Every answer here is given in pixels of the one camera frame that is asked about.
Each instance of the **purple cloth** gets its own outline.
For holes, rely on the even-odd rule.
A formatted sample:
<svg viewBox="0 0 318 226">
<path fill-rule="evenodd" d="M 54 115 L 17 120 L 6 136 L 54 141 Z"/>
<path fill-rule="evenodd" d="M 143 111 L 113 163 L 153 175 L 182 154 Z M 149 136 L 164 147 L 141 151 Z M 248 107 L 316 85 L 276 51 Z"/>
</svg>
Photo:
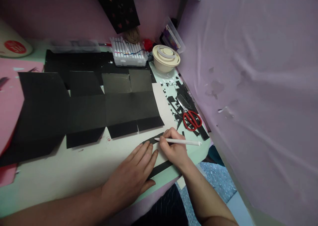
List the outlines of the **purple cloth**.
<svg viewBox="0 0 318 226">
<path fill-rule="evenodd" d="M 317 0 L 188 0 L 178 28 L 178 70 L 214 144 L 286 225 L 318 222 L 317 13 Z"/>
</svg>

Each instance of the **white round container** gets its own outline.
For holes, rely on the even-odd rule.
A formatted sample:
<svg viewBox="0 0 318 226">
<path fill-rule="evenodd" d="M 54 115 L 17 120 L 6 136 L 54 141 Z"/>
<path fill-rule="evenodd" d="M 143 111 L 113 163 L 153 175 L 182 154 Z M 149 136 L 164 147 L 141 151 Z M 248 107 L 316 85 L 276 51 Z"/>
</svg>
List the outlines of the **white round container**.
<svg viewBox="0 0 318 226">
<path fill-rule="evenodd" d="M 179 54 L 170 47 L 156 45 L 152 49 L 152 54 L 155 67 L 161 72 L 170 72 L 180 64 Z"/>
<path fill-rule="evenodd" d="M 32 46 L 0 19 L 0 56 L 23 57 L 32 52 Z"/>
</svg>

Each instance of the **finger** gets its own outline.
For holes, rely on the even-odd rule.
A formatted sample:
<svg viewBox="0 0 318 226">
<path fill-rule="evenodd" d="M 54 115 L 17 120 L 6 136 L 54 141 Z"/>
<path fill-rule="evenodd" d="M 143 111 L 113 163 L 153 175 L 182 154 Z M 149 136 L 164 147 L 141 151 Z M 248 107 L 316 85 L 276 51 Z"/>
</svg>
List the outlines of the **finger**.
<svg viewBox="0 0 318 226">
<path fill-rule="evenodd" d="M 151 156 L 151 159 L 150 161 L 148 162 L 148 165 L 146 166 L 145 170 L 144 170 L 144 174 L 146 177 L 148 177 L 150 175 L 150 173 L 152 172 L 153 170 L 153 167 L 155 166 L 155 163 L 156 163 L 156 160 L 157 160 L 157 157 L 158 157 L 158 149 L 155 150 Z"/>
<path fill-rule="evenodd" d="M 165 138 L 185 139 L 183 135 L 177 132 L 177 130 L 171 127 L 166 134 L 163 134 Z"/>
<path fill-rule="evenodd" d="M 160 136 L 159 145 L 166 156 L 169 156 L 171 154 L 172 149 L 170 148 L 167 140 L 163 136 Z"/>
<path fill-rule="evenodd" d="M 167 129 L 167 130 L 163 133 L 163 135 L 165 135 L 168 131 L 169 131 L 169 129 Z"/>
<path fill-rule="evenodd" d="M 132 162 L 135 165 L 138 165 L 140 160 L 142 159 L 143 155 L 145 155 L 145 152 L 150 144 L 150 141 L 145 142 L 139 149 L 139 151 L 136 153 L 136 155 L 133 157 Z"/>
<path fill-rule="evenodd" d="M 143 194 L 146 190 L 148 190 L 150 187 L 154 186 L 156 183 L 154 180 L 147 180 L 140 190 L 140 195 Z"/>
<path fill-rule="evenodd" d="M 150 158 L 152 155 L 152 149 L 153 149 L 153 145 L 152 145 L 152 143 L 150 143 L 146 152 L 145 152 L 145 155 L 142 157 L 142 159 L 138 163 L 138 166 L 141 167 L 143 170 L 146 168 L 147 164 L 150 161 Z"/>
<path fill-rule="evenodd" d="M 125 161 L 131 161 L 133 157 L 136 155 L 136 153 L 139 151 L 140 147 L 142 146 L 142 143 L 140 143 L 125 159 Z"/>
</svg>

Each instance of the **twine spool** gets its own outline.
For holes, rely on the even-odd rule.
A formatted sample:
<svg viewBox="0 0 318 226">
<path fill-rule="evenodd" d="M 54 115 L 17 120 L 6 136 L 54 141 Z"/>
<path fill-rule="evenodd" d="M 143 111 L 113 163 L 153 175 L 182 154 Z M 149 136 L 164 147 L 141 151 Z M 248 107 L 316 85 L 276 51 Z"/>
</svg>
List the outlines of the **twine spool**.
<svg viewBox="0 0 318 226">
<path fill-rule="evenodd" d="M 140 40 L 140 33 L 138 27 L 134 27 L 125 32 L 125 37 L 127 41 L 133 44 L 137 44 Z"/>
</svg>

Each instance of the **red label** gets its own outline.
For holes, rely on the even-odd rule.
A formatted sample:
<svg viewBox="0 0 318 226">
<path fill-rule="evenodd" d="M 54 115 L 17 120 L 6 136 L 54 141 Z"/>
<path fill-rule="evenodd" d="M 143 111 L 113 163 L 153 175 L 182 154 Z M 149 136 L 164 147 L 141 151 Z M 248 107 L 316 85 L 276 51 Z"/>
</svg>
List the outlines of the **red label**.
<svg viewBox="0 0 318 226">
<path fill-rule="evenodd" d="M 17 41 L 6 41 L 4 43 L 4 46 L 14 52 L 14 53 L 18 53 L 18 54 L 23 54 L 26 53 L 27 49 L 24 47 L 24 45 L 22 45 L 21 43 L 17 42 Z"/>
</svg>

